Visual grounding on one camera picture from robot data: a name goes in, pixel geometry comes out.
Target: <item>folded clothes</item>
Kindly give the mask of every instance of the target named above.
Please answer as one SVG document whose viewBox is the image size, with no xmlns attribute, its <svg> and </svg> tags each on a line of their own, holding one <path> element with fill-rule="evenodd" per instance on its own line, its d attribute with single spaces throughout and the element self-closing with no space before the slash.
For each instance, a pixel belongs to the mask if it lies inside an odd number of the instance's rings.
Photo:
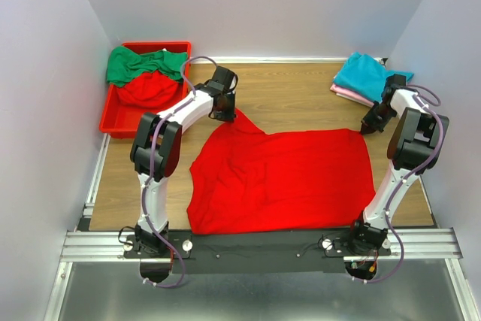
<svg viewBox="0 0 481 321">
<path fill-rule="evenodd" d="M 182 84 L 158 71 L 145 72 L 125 86 L 117 88 L 117 95 L 123 104 L 142 108 L 160 108 L 175 96 L 180 86 Z"/>
<path fill-rule="evenodd" d="M 381 102 L 386 78 L 393 74 L 404 75 L 407 82 L 414 75 L 406 71 L 388 71 L 372 56 L 355 52 L 334 77 L 334 84 L 350 89 L 370 101 Z"/>
<path fill-rule="evenodd" d="M 196 234 L 348 226 L 375 195 L 364 138 L 349 129 L 266 135 L 236 110 L 190 172 Z"/>
<path fill-rule="evenodd" d="M 364 98 L 362 95 L 359 95 L 358 93 L 353 92 L 352 90 L 343 88 L 342 86 L 337 86 L 336 84 L 331 85 L 331 91 L 335 92 L 337 95 L 340 95 L 344 98 L 351 99 L 352 101 L 357 101 L 358 103 L 367 105 L 369 107 L 372 107 L 374 105 L 372 101 Z"/>
<path fill-rule="evenodd" d="M 108 59 L 107 82 L 116 86 L 125 86 L 146 71 L 150 73 L 160 71 L 173 80 L 182 80 L 180 66 L 186 60 L 187 53 L 160 50 L 137 54 L 126 47 L 117 47 L 112 50 Z"/>
</svg>

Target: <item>gray metal floor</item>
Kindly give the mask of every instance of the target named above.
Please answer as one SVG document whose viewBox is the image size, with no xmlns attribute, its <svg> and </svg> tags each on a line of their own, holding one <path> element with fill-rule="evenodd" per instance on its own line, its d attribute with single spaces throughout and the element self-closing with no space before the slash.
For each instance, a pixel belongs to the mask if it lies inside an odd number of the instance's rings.
<svg viewBox="0 0 481 321">
<path fill-rule="evenodd" d="M 381 261 L 380 274 L 395 261 Z M 314 321 L 462 319 L 443 259 L 407 260 L 374 285 L 344 274 L 188 276 L 179 289 L 142 284 L 138 264 L 75 263 L 60 319 L 169 321 Z"/>
</svg>

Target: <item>green cloth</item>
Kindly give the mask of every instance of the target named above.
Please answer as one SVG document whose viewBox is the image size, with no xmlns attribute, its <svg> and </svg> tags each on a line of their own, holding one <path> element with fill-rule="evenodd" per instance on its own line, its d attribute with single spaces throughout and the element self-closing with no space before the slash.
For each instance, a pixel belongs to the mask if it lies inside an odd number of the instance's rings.
<svg viewBox="0 0 481 321">
<path fill-rule="evenodd" d="M 173 80 L 182 80 L 180 66 L 187 60 L 187 53 L 171 53 L 167 50 L 137 54 L 125 47 L 112 50 L 107 64 L 107 82 L 125 86 L 132 79 L 148 71 L 160 71 Z"/>
</svg>

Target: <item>crumpled fabric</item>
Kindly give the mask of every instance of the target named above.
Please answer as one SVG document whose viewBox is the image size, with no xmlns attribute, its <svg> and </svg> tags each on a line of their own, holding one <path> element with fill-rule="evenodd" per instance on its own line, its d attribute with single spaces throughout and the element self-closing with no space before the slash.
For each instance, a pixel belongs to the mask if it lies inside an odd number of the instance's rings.
<svg viewBox="0 0 481 321">
<path fill-rule="evenodd" d="M 117 88 L 117 95 L 122 104 L 156 109 L 172 101 L 179 87 L 182 84 L 158 71 L 146 72 Z"/>
<path fill-rule="evenodd" d="M 364 138 L 349 129 L 265 134 L 236 111 L 190 168 L 199 235 L 348 226 L 375 195 Z"/>
</svg>

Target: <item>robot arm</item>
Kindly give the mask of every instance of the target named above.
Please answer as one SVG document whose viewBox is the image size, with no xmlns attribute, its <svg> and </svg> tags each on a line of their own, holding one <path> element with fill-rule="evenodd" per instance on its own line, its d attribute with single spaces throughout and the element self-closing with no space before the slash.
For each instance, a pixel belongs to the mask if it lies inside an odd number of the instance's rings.
<svg viewBox="0 0 481 321">
<path fill-rule="evenodd" d="M 351 247 L 354 249 L 356 244 L 363 247 L 368 245 L 371 249 L 381 247 L 387 236 L 388 220 L 391 221 L 407 190 L 424 170 L 436 164 L 438 154 L 424 168 L 404 179 L 429 158 L 440 137 L 436 119 L 414 100 L 414 95 L 417 95 L 414 89 L 406 88 L 406 78 L 395 74 L 386 81 L 383 101 L 380 104 L 376 102 L 362 120 L 361 134 L 365 135 L 382 132 L 392 117 L 400 118 L 388 145 L 389 167 L 383 182 L 371 203 L 364 209 L 362 222 L 356 221 L 353 227 Z M 445 116 L 439 118 L 445 133 L 449 119 Z M 400 182 L 403 184 L 396 192 Z"/>
<path fill-rule="evenodd" d="M 141 191 L 153 174 L 145 190 L 145 205 L 149 218 L 158 233 L 166 233 L 168 218 L 165 211 L 168 178 L 174 173 L 180 157 L 182 134 L 197 120 L 209 116 L 216 120 L 231 122 L 234 120 L 235 91 L 237 75 L 220 66 L 206 83 L 195 86 L 195 91 L 172 108 L 158 114 L 146 113 L 142 116 L 130 154 L 141 183 Z M 151 169 L 151 147 L 154 130 L 161 120 L 161 144 L 156 145 L 153 170 Z M 139 242 L 152 251 L 162 248 L 159 239 L 152 234 L 144 212 L 135 227 L 135 236 Z"/>
</svg>

